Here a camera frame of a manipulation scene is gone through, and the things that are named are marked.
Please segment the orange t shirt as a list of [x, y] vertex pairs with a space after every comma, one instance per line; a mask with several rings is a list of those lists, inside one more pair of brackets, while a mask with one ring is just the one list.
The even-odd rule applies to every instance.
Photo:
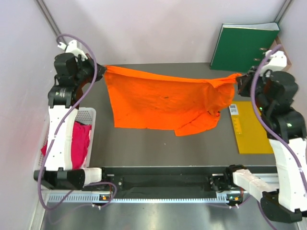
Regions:
[[241, 75], [189, 79], [107, 66], [104, 76], [116, 128], [173, 130], [176, 136], [215, 128]]

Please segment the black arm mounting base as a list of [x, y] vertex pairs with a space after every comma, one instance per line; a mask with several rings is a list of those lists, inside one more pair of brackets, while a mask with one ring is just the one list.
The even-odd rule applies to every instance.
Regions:
[[209, 178], [225, 166], [103, 167], [103, 181], [117, 187], [115, 198], [213, 198]]

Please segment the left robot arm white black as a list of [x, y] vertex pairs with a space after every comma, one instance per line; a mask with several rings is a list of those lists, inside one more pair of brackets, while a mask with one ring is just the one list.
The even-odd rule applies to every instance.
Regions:
[[40, 187], [54, 190], [81, 190], [93, 184], [98, 190], [107, 188], [109, 179], [101, 168], [88, 168], [85, 161], [73, 167], [73, 127], [84, 98], [83, 87], [100, 80], [105, 67], [94, 63], [93, 57], [78, 47], [76, 40], [58, 45], [64, 52], [54, 60], [56, 75], [48, 92], [49, 130], [47, 149], [40, 170], [34, 179]]

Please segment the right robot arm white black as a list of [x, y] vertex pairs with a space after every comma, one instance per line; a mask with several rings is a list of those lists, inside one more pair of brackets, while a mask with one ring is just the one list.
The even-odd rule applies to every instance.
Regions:
[[298, 85], [294, 76], [284, 71], [286, 64], [284, 52], [275, 46], [258, 66], [237, 79], [238, 94], [251, 99], [253, 112], [267, 133], [279, 187], [242, 165], [226, 168], [224, 184], [231, 190], [245, 189], [269, 220], [295, 223], [307, 216], [307, 129], [304, 117], [292, 107]]

